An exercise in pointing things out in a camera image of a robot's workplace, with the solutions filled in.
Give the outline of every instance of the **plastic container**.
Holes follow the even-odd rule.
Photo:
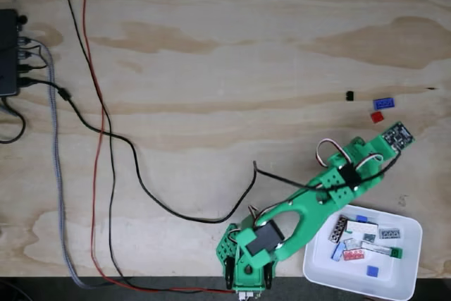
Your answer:
[[[352,220],[355,220],[357,215],[362,215],[368,218],[368,222],[377,223],[379,228],[399,228],[401,238],[380,239],[377,235],[374,243],[402,248],[402,258],[366,250],[364,259],[344,261],[342,258],[339,262],[333,261],[330,257],[336,244],[328,238],[339,215]],[[408,300],[415,291],[422,235],[421,225],[414,219],[347,205],[329,216],[305,247],[304,275],[311,282],[329,287],[388,300]],[[348,238],[362,240],[363,234],[344,232],[340,240]],[[368,266],[379,268],[377,277],[366,275]]]

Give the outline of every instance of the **power adapter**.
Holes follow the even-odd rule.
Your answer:
[[[24,23],[16,10],[0,10],[0,97],[19,93],[18,32]]]

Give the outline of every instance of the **red cable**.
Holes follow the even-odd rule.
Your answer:
[[[89,47],[89,40],[87,38],[87,33],[86,33],[86,3],[87,3],[87,0],[83,0],[83,6],[82,6],[82,31],[83,31],[83,36],[85,38],[86,50],[87,50],[87,55],[88,55],[88,59],[89,59],[89,69],[91,70],[92,80],[94,82],[94,86],[96,88],[96,91],[99,94],[99,98],[102,101],[103,97],[102,97],[100,86],[99,86],[99,83],[97,81],[97,77],[96,77],[96,74],[95,74],[95,71],[94,71],[94,64],[92,63],[91,49]],[[92,179],[92,219],[91,219],[91,244],[90,244],[91,259],[92,259],[92,262],[94,262],[94,265],[95,265],[97,271],[99,272],[99,274],[101,275],[101,277],[104,280],[107,280],[108,282],[114,283],[116,285],[119,285],[119,286],[124,287],[124,288],[131,289],[131,290],[137,290],[137,291],[140,291],[140,292],[147,292],[147,293],[156,293],[156,292],[159,292],[160,290],[152,290],[152,289],[146,289],[146,288],[133,287],[131,285],[127,285],[125,283],[121,283],[119,281],[113,280],[112,278],[109,278],[101,270],[100,265],[97,262],[97,259],[95,257],[95,251],[94,251],[94,230],[95,230],[95,215],[96,215],[97,165],[99,163],[99,155],[100,155],[100,150],[101,150],[101,142],[102,142],[102,139],[103,139],[103,132],[105,131],[105,114],[104,113],[105,112],[104,112],[104,109],[102,107],[102,110],[101,110],[101,127],[100,127],[100,131],[101,132],[99,134],[99,141],[97,143],[96,157],[95,157],[95,161],[94,161],[94,175],[93,175],[93,179]],[[232,291],[232,290],[211,290],[211,289],[208,289],[208,288],[170,288],[170,290],[179,290],[179,291],[183,291],[183,290],[192,290],[192,291],[200,290],[200,291],[203,291],[203,292],[223,293],[223,294],[234,293],[234,291]]]

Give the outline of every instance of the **gray braided cable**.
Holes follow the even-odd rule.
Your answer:
[[[45,44],[42,42],[31,39],[31,41],[36,42],[42,46],[47,54],[47,58],[40,56],[37,53],[31,52],[32,55],[38,56],[45,62],[47,65],[47,79],[49,82],[55,82],[55,68],[54,68],[54,60],[51,57],[50,50],[47,48]],[[83,281],[80,280],[80,277],[77,275],[77,271],[75,270],[72,259],[70,258],[69,251],[66,244],[66,210],[64,205],[64,196],[63,196],[63,176],[61,172],[61,163],[59,159],[59,140],[58,140],[58,113],[56,111],[56,95],[55,89],[52,86],[48,86],[48,94],[49,94],[49,105],[51,112],[51,124],[52,124],[52,160],[54,165],[54,172],[56,177],[56,184],[58,188],[58,230],[59,230],[59,238],[61,243],[61,249],[63,251],[63,259],[68,267],[70,277],[73,282],[80,288],[83,289],[95,289],[98,287],[103,287],[109,284],[102,285],[87,285]]]

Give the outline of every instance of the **floor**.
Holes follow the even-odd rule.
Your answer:
[[[99,278],[86,278],[85,282],[100,283]],[[81,290],[69,278],[8,278],[7,281],[21,287],[33,301],[236,301],[236,295],[214,295],[200,293],[195,295],[180,295],[174,293],[159,293],[150,296],[147,293],[135,292],[119,287],[108,287],[98,290]],[[222,278],[134,278],[140,285],[151,285],[153,288],[171,286],[202,285],[210,288],[224,288]],[[9,288],[0,285],[1,301],[21,301],[14,298]],[[371,301],[362,295],[344,292],[308,282],[305,278],[277,278],[273,288],[266,291],[261,301]],[[451,280],[419,279],[416,292],[411,299],[414,301],[449,301],[451,300]]]

